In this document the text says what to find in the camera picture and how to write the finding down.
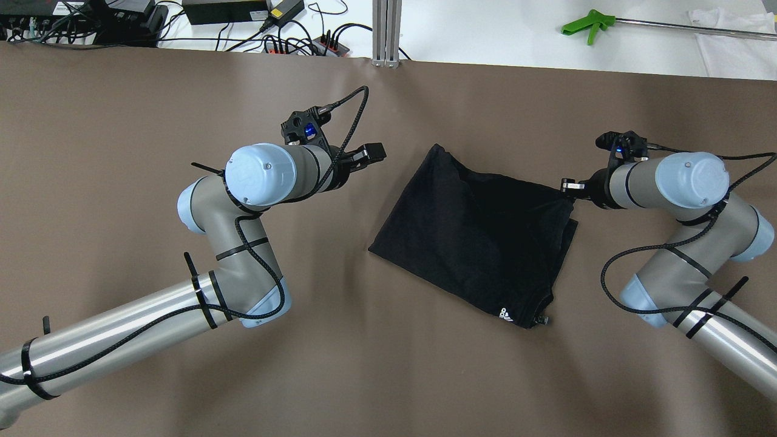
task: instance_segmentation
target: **folded black shorts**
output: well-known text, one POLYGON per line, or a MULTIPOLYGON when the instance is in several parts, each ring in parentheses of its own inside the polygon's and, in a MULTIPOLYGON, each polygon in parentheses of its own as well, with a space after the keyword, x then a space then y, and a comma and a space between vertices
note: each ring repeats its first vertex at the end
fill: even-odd
POLYGON ((559 190, 467 169, 434 145, 369 250, 520 327, 537 324, 577 222, 559 190))

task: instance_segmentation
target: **brown table surface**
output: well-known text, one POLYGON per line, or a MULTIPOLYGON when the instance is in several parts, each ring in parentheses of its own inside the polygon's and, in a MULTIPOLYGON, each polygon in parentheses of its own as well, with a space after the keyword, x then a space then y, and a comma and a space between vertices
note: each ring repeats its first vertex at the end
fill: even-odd
MULTIPOLYGON (((548 309, 522 330, 366 251, 438 142, 476 171, 557 186, 606 164, 594 139, 633 129, 674 148, 775 148, 777 83, 367 59, 0 44, 0 349, 215 267, 179 192, 231 152, 279 142, 293 110, 361 84, 353 140, 388 158, 343 189, 264 215, 294 296, 22 414, 3 435, 774 435, 777 408, 678 331, 602 293, 601 265, 665 241, 662 212, 578 202, 548 309)), ((326 126, 334 142, 356 103, 326 126)), ((733 175, 756 165, 731 163, 733 175)), ((775 171, 738 192, 777 222, 775 171)), ((620 289, 644 263, 616 264, 620 289)), ((777 325, 777 250, 726 265, 725 291, 777 325)))

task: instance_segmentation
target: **blue led light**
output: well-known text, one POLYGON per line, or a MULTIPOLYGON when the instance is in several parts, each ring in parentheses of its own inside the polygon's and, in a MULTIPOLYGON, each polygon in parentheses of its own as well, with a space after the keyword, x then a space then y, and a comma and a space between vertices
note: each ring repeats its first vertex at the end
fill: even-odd
POLYGON ((316 132, 313 127, 313 123, 308 123, 308 125, 305 126, 305 136, 308 137, 308 139, 315 137, 317 133, 318 132, 316 132))

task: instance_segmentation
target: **white label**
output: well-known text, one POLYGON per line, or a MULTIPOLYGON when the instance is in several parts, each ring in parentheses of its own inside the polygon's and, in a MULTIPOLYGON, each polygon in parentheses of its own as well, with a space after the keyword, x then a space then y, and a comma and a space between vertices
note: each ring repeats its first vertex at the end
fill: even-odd
MULTIPOLYGON (((84 5, 85 2, 67 2, 68 5, 72 6, 74 9, 78 9, 81 6, 84 5)), ((57 6, 54 8, 54 11, 51 13, 53 16, 69 16, 73 11, 67 7, 65 2, 57 2, 57 6)))
POLYGON ((252 21, 264 21, 267 19, 267 11, 251 11, 249 14, 251 14, 252 21))

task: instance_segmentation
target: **light blue joint cap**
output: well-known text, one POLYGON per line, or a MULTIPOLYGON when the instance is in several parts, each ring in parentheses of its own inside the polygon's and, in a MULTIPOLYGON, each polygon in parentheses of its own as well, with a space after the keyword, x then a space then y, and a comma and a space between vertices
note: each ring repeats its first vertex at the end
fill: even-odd
MULTIPOLYGON (((621 292, 621 302, 634 309, 658 309, 636 274, 632 276, 631 281, 621 292)), ((662 327, 667 324, 667 320, 661 314, 637 314, 637 316, 642 317, 642 320, 650 323, 653 327, 662 327)))
MULTIPOLYGON (((258 327, 261 324, 267 323, 271 320, 275 320, 280 316, 283 316, 288 310, 289 307, 291 307, 291 294, 289 294, 289 289, 286 286, 286 278, 280 279, 280 284, 284 288, 284 307, 280 309, 277 313, 274 315, 267 317, 266 319, 240 319, 240 323, 243 324, 244 327, 258 327)), ((247 311, 246 314, 250 314, 251 316, 258 315, 258 314, 267 314, 270 311, 276 309, 280 305, 280 291, 278 290, 278 286, 276 285, 273 287, 270 292, 268 292, 262 300, 259 301, 251 310, 247 311)))
POLYGON ((755 238, 753 238, 753 242, 750 243, 750 246, 748 246, 744 252, 735 257, 731 257, 732 261, 744 263, 753 260, 766 253, 775 240, 775 229, 772 224, 761 215, 761 212, 758 209, 755 207, 752 208, 755 210, 755 214, 758 215, 758 230, 755 231, 755 238))
POLYGON ((235 150, 225 167, 227 187, 245 205, 271 206, 294 188, 297 166, 279 145, 259 143, 235 150))
POLYGON ((658 164, 656 186, 673 204, 699 209, 723 199, 728 191, 729 174, 723 161, 712 153, 675 153, 658 164))
POLYGON ((181 191, 181 195, 178 196, 178 218, 181 219, 181 222, 183 222, 191 232, 201 235, 205 235, 205 231, 194 221, 194 216, 192 215, 192 194, 194 193, 194 188, 203 179, 205 179, 205 177, 201 177, 194 184, 186 187, 186 190, 181 191))

